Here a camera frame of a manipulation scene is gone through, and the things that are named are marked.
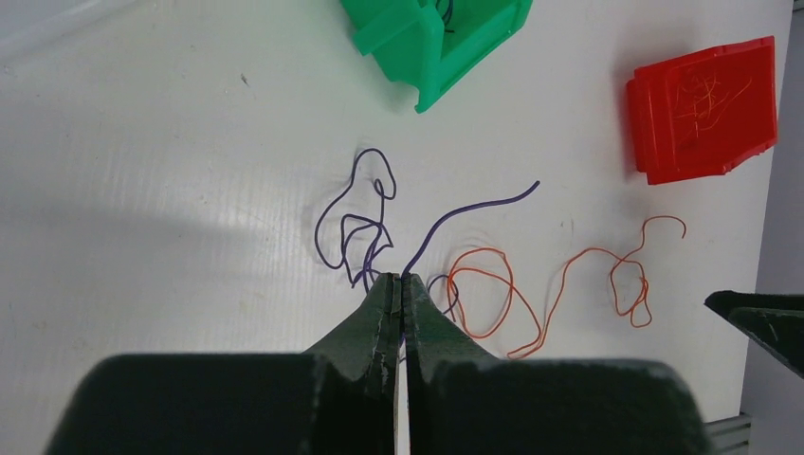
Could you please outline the green plastic bin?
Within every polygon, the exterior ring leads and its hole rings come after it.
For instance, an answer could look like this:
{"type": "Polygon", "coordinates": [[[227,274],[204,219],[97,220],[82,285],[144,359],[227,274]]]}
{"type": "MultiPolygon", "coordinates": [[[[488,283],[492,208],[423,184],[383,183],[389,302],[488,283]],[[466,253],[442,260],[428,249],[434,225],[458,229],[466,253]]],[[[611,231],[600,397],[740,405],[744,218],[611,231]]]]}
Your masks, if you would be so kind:
{"type": "Polygon", "coordinates": [[[417,89],[423,114],[525,24],[532,0],[342,0],[357,51],[417,89]]]}

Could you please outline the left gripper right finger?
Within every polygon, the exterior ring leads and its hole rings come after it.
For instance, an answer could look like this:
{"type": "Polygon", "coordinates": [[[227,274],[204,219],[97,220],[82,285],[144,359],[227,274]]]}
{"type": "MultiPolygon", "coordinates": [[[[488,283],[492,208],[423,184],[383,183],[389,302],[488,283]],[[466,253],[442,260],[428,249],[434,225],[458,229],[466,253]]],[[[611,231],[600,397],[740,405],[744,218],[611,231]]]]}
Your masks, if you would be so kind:
{"type": "Polygon", "coordinates": [[[402,275],[413,454],[492,454],[499,447],[491,399],[500,361],[433,303],[422,279],[402,275]]]}

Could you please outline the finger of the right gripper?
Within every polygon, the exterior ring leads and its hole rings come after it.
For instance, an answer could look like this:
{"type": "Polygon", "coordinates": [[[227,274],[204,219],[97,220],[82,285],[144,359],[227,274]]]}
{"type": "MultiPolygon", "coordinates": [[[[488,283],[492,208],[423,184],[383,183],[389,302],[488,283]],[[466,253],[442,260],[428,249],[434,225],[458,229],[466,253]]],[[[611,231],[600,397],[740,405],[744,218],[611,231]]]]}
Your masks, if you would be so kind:
{"type": "Polygon", "coordinates": [[[755,341],[779,363],[803,377],[803,295],[718,291],[704,306],[755,341]]]}

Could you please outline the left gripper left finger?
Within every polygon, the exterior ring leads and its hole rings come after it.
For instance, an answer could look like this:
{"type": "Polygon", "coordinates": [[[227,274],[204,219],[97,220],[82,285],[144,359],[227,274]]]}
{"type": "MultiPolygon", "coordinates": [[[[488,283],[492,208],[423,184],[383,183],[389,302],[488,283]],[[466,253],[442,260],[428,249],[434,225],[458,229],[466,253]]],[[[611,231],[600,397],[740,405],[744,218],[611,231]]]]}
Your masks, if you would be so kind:
{"type": "Polygon", "coordinates": [[[383,274],[306,352],[316,361],[312,454],[394,454],[402,279],[383,274]]]}

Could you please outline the red plastic bin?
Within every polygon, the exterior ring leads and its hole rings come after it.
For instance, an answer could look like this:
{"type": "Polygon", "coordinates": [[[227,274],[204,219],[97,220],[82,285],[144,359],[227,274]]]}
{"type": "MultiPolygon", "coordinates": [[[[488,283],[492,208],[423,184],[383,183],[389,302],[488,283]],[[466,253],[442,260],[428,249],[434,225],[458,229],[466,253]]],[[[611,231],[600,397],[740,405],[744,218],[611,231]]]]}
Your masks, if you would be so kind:
{"type": "Polygon", "coordinates": [[[626,102],[635,167],[650,185],[725,175],[777,144],[775,38],[638,67],[626,102]]]}

